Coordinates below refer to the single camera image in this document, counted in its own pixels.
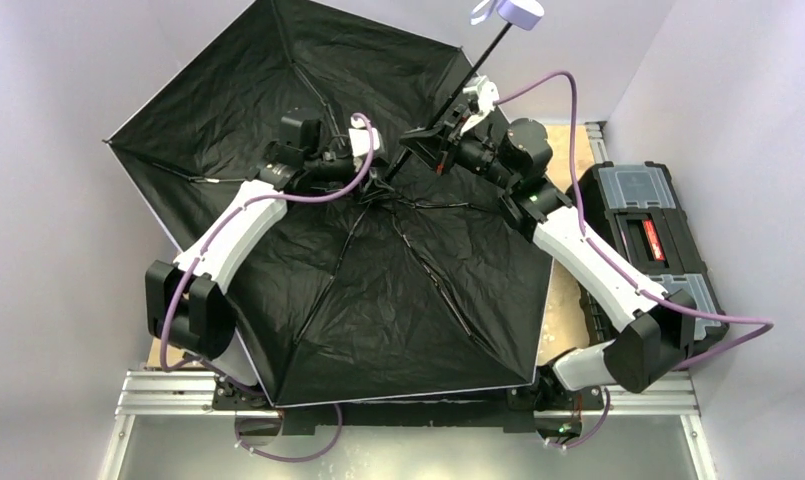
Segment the lilac black folding umbrella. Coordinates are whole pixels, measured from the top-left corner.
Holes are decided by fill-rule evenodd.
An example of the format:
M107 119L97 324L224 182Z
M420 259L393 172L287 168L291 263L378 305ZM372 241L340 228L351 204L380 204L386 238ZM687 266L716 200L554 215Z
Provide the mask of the lilac black folding umbrella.
M313 1L256 1L109 140L181 251L224 212L291 110L321 137L362 113L399 152L469 69L461 49ZM227 294L278 407L532 382L551 259L496 188L419 159L388 183L288 207Z

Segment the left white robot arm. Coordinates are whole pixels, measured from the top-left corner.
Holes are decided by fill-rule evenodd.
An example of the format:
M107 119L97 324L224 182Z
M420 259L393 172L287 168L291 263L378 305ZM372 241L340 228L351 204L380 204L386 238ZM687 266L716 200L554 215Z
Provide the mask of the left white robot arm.
M384 146L360 113L343 134L322 139L321 127L312 110L285 114L278 137L224 212L171 262L154 262L144 276L150 334L250 393L259 393L263 381L227 299L238 270L290 204L325 204L349 194Z

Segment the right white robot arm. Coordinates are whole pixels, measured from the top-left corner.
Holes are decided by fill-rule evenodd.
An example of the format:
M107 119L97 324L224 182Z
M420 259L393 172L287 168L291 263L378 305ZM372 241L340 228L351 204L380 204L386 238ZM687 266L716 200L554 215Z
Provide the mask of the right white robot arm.
M459 107L439 126L403 133L400 143L439 175L461 167L496 186L509 227L562 265L611 321L613 339L549 363L557 384L568 391L617 385L642 393L688 359L695 300L640 272L587 224L579 197L547 175L553 150L545 126L522 118L494 138L477 134L472 119Z

